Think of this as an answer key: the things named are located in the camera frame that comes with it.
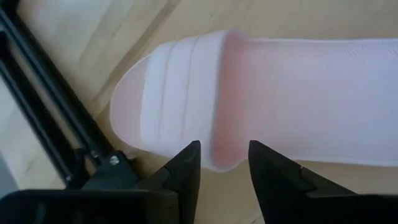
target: black metal bar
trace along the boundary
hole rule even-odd
[[[77,167],[75,152],[11,53],[6,47],[1,51],[0,74],[52,164],[68,185]]]
[[[101,164],[113,147],[62,74],[15,12],[6,12],[0,8],[0,22],[4,24],[7,38],[26,59],[49,97],[67,121],[86,155],[95,166]]]

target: screw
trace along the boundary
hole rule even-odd
[[[118,165],[120,163],[120,160],[117,156],[111,156],[111,159],[109,160],[109,163],[111,165]]]
[[[94,150],[91,151],[91,155],[92,155],[94,158],[98,158],[98,154],[97,154],[97,152],[94,151]]]

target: wood grain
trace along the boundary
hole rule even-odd
[[[232,27],[256,38],[398,37],[394,0],[25,0],[18,13],[105,135],[136,156],[145,175],[167,159],[119,141],[109,128],[108,102],[123,73],[159,44]],[[0,104],[0,151],[19,187],[62,187],[3,83]],[[359,193],[398,193],[394,167],[303,165]],[[202,170],[196,223],[264,223],[247,161],[226,173]]]

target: wooden floor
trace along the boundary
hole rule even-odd
[[[398,38],[395,0],[22,0],[18,13],[115,148],[137,156],[145,175],[167,159],[121,143],[109,129],[108,102],[123,73],[159,44],[230,27],[251,37]],[[63,187],[3,82],[0,151],[19,188]],[[398,193],[398,168],[302,164],[358,193]],[[263,222],[247,162],[222,174],[202,170],[196,223]]]

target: wooden surface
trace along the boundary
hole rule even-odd
[[[109,129],[108,102],[123,73],[159,44],[231,27],[251,37],[398,38],[395,0],[22,0],[18,13],[105,135],[137,156],[145,175],[167,159],[121,143]],[[0,105],[0,151],[18,186],[62,188],[2,82]],[[398,193],[398,168],[302,164],[358,193]],[[262,222],[247,161],[227,173],[202,170],[196,223]]]

